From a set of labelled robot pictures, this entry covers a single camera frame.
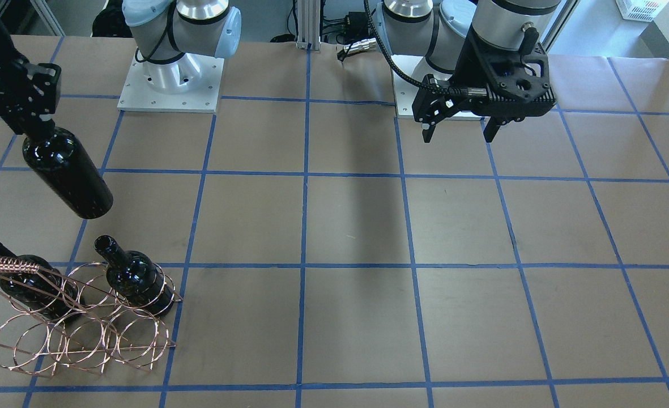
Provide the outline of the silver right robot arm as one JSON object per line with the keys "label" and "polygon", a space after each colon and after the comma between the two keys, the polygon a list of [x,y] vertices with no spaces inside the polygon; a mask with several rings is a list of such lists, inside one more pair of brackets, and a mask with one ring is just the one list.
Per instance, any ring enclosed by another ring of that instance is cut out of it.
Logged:
{"label": "silver right robot arm", "polygon": [[[228,1],[124,1],[137,42],[120,93],[122,111],[214,113],[223,61],[241,36],[241,13]],[[0,21],[0,117],[15,134],[46,126],[61,95],[61,68],[33,64]]]}

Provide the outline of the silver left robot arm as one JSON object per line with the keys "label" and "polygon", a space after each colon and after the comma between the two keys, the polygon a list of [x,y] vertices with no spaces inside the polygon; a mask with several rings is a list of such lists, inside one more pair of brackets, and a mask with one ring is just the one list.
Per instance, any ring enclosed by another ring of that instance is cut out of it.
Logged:
{"label": "silver left robot arm", "polygon": [[417,93],[411,113],[424,142],[461,112],[500,127],[557,103],[540,36],[558,1],[378,1],[367,10],[386,62]]}

